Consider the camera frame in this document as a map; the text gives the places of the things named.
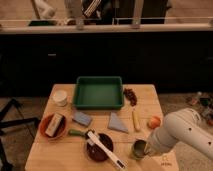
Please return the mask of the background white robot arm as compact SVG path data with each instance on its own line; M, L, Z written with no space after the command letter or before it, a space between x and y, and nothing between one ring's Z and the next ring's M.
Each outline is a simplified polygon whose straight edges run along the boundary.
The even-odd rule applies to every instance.
M40 16L43 19L51 19L55 15L56 10L45 0L35 0L35 3L36 6L40 9Z

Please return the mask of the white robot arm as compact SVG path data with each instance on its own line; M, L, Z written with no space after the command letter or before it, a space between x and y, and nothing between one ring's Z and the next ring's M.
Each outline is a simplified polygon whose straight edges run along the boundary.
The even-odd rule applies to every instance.
M201 117L192 108L167 114L160 127L147 138L144 152L158 156L170 152L178 142L183 142L213 160L213 135L200 127Z

